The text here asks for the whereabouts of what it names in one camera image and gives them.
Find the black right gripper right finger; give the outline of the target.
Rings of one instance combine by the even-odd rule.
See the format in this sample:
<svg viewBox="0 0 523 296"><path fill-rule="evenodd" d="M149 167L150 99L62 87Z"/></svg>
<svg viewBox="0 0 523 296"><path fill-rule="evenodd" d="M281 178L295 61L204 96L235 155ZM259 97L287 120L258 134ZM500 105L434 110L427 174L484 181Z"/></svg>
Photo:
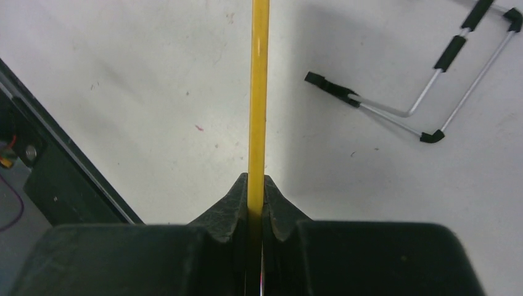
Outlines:
<svg viewBox="0 0 523 296"><path fill-rule="evenodd" d="M266 295L483 295L465 249L434 223L313 220L265 177Z"/></svg>

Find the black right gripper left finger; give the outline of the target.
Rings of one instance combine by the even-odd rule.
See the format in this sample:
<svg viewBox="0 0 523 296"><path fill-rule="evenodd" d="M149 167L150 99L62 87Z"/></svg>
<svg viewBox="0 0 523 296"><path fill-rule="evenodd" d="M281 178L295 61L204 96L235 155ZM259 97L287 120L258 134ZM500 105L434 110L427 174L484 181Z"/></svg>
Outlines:
<svg viewBox="0 0 523 296"><path fill-rule="evenodd" d="M36 243L10 295L243 295L247 174L195 220L58 226Z"/></svg>

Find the yellow framed whiteboard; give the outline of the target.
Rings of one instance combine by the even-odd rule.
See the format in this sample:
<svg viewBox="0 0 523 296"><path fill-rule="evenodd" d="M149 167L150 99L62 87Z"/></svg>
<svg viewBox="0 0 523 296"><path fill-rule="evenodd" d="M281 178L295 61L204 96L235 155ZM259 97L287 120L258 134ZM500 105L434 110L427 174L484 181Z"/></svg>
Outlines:
<svg viewBox="0 0 523 296"><path fill-rule="evenodd" d="M269 26L270 2L252 1L247 178L249 232L245 266L245 295L260 295L262 288L262 212L265 188Z"/></svg>

